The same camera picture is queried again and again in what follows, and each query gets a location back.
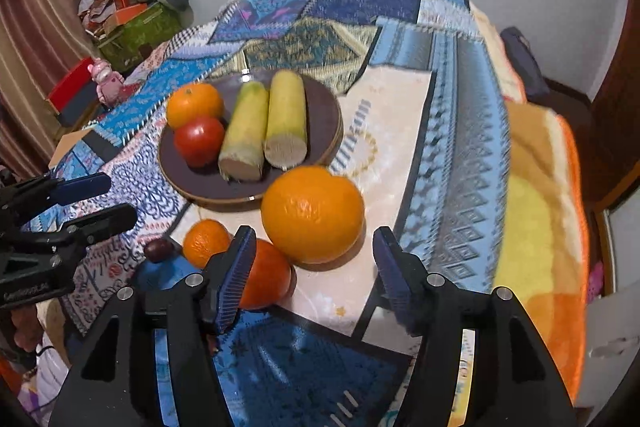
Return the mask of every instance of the patchwork blanket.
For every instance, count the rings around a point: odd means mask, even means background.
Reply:
[[[195,271],[182,257],[142,263],[149,240],[171,235],[180,243],[203,217],[231,232],[249,224],[266,237],[258,210],[199,208],[164,179],[156,162],[164,102],[188,82],[215,82],[245,68],[294,68],[338,96],[345,137],[328,168],[362,191],[367,235],[339,269],[296,268],[290,299],[242,313],[220,339],[213,362],[236,425],[254,425],[265,411],[268,422],[258,425],[299,425],[301,415],[318,425],[392,425],[420,339],[398,326],[376,285],[370,235],[380,225],[461,287],[513,288],[575,396],[587,247],[572,139],[553,114],[523,105],[522,83],[497,32],[468,0],[233,0],[212,22],[176,35],[155,66],[142,89],[54,171],[65,178],[107,172],[111,192],[53,208],[30,225],[52,229],[123,201],[138,208],[135,229],[89,249],[76,291],[62,299],[80,335],[134,274],[151,288]],[[354,283],[341,284],[345,278]],[[570,332],[559,328],[566,317]],[[465,362],[472,363],[473,343],[465,332]],[[330,353],[322,371],[320,353]],[[156,358],[163,419],[176,425],[162,331]],[[461,371],[452,425],[464,421],[469,385]],[[284,397],[291,386],[300,394]]]

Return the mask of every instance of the brown curtain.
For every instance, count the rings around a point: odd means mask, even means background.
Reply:
[[[18,176],[44,172],[60,126],[45,102],[92,45],[79,0],[0,0],[0,162]]]

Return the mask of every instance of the silver bolt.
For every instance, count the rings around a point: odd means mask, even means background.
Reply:
[[[130,296],[133,295],[133,288],[131,286],[124,286],[124,288],[120,288],[118,290],[118,299],[121,301],[126,301]]]
[[[513,297],[513,292],[510,289],[505,288],[504,286],[500,286],[495,291],[495,294],[503,301],[510,301],[511,298]]]
[[[192,273],[191,275],[187,276],[187,279],[184,280],[186,285],[191,286],[192,288],[194,286],[202,284],[202,281],[204,281],[204,277],[199,273]]]
[[[439,273],[430,273],[427,276],[427,282],[431,286],[436,286],[436,287],[442,286],[444,284],[444,277]]]

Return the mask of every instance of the pink pig figurine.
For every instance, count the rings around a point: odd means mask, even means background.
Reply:
[[[124,83],[123,76],[111,70],[111,64],[103,58],[95,58],[93,65],[87,66],[92,80],[98,84],[95,88],[98,100],[107,107],[115,107]]]

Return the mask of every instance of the plate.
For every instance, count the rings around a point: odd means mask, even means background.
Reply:
[[[229,121],[240,87],[249,80],[271,86],[277,70],[244,70],[210,80],[225,101],[223,124]],[[301,74],[306,94],[306,135],[308,152],[302,165],[329,165],[342,142],[342,114],[334,94],[320,82]],[[265,160],[259,182],[227,182],[217,163],[204,169],[191,169],[174,147],[174,131],[164,128],[158,146],[158,163],[164,177],[185,198],[201,204],[226,205],[262,199],[279,176],[280,169]]]

